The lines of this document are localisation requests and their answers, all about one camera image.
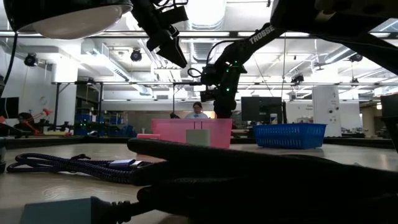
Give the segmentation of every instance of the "person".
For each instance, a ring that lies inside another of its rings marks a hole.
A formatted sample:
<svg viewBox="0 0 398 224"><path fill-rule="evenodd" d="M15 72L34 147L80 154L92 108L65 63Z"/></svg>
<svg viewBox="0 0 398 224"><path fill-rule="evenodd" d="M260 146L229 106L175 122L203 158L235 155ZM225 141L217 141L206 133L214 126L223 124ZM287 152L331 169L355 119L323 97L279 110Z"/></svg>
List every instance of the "person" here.
<svg viewBox="0 0 398 224"><path fill-rule="evenodd" d="M208 118L206 114L201 112L202 109L201 103L195 102L193 104L193 112L186 115L185 119Z"/></svg>

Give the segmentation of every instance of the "white pillar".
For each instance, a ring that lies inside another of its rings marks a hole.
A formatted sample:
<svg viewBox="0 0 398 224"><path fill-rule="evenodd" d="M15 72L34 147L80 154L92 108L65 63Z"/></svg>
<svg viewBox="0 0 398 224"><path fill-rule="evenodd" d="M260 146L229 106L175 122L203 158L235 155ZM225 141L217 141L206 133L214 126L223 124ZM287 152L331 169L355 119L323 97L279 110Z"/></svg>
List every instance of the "white pillar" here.
<svg viewBox="0 0 398 224"><path fill-rule="evenodd" d="M315 86L312 95L314 123L327 124L325 137L341 137L338 87Z"/></svg>
<svg viewBox="0 0 398 224"><path fill-rule="evenodd" d="M77 81L79 63L70 58L61 58L53 65L53 82L75 82ZM61 85L58 100L57 125L68 121L75 122L76 85Z"/></svg>

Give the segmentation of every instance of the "blue basket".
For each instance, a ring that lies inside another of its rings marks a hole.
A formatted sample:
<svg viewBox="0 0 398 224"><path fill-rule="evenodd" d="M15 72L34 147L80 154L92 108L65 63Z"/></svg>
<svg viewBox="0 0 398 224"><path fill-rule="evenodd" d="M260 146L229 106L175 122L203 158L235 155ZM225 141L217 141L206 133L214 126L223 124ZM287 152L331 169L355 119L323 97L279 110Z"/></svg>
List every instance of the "blue basket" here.
<svg viewBox="0 0 398 224"><path fill-rule="evenodd" d="M283 149L313 149L321 147L325 124L270 124L254 126L257 144Z"/></svg>

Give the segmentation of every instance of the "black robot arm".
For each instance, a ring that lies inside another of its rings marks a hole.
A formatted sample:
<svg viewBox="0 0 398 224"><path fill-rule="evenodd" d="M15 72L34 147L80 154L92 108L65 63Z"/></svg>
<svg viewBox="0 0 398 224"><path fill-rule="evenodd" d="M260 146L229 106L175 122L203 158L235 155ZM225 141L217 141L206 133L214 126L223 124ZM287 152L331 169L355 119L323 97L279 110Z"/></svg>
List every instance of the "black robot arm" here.
<svg viewBox="0 0 398 224"><path fill-rule="evenodd" d="M229 118L236 109L235 95L241 73L247 73L243 64L261 47L281 36L285 30L276 29L270 23L245 39L228 45L214 64L203 68L201 82L214 89L200 93L202 102L214 100L217 118Z"/></svg>

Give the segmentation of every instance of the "desk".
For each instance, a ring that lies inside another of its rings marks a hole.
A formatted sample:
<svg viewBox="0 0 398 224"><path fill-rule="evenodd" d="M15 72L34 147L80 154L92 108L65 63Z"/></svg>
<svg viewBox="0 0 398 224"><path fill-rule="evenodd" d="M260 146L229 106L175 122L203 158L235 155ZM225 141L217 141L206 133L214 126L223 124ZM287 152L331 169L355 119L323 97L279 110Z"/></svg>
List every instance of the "desk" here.
<svg viewBox="0 0 398 224"><path fill-rule="evenodd" d="M322 149L283 150L259 149L256 145L232 145L236 150L254 151L270 154L307 154L325 157L345 164L357 162L362 166L377 169L398 170L398 154L393 149L371 149L353 146L324 145ZM118 160L136 158L125 144L75 144L52 146L33 149L14 149L7 151L6 162L11 164L18 154L36 152L58 157L72 157L86 154L96 160ZM138 187L114 184L81 174L1 174L0 175L0 217L2 224L17 223L14 216L26 203L49 200L63 200L96 196L102 200L113 202L136 201ZM4 222L9 218L13 222ZM132 218L130 223L188 223L185 218L175 217L163 212L152 211Z"/></svg>

